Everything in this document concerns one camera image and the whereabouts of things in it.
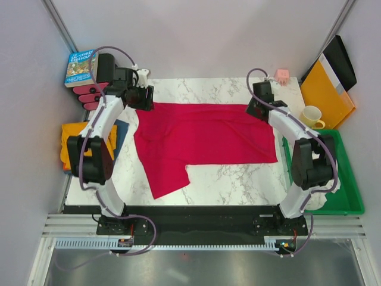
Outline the red t-shirt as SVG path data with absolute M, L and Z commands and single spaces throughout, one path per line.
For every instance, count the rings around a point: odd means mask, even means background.
M 188 165 L 277 162 L 272 127 L 244 104 L 156 102 L 136 114 L 136 151 L 154 199 L 188 186 Z

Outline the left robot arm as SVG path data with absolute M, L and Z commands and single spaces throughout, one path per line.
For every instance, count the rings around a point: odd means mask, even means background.
M 107 148 L 107 139 L 115 121 L 126 107 L 135 110 L 153 109 L 154 87 L 148 84 L 148 69 L 118 68 L 112 83 L 101 92 L 98 107 L 86 127 L 69 136 L 67 150 L 73 176 L 79 178 L 84 191 L 94 190 L 104 216 L 112 217 L 110 228 L 117 234 L 130 229 L 130 219 L 123 215 L 124 203 L 111 179 L 114 160 Z

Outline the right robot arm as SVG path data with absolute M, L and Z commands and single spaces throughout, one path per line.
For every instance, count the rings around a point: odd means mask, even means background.
M 335 143 L 330 135 L 321 135 L 297 119 L 281 100 L 274 100 L 268 80 L 247 84 L 252 99 L 246 112 L 275 128 L 292 144 L 292 185 L 279 204 L 282 214 L 273 219 L 273 229 L 287 234 L 294 227 L 315 193 L 332 192 L 338 184 Z

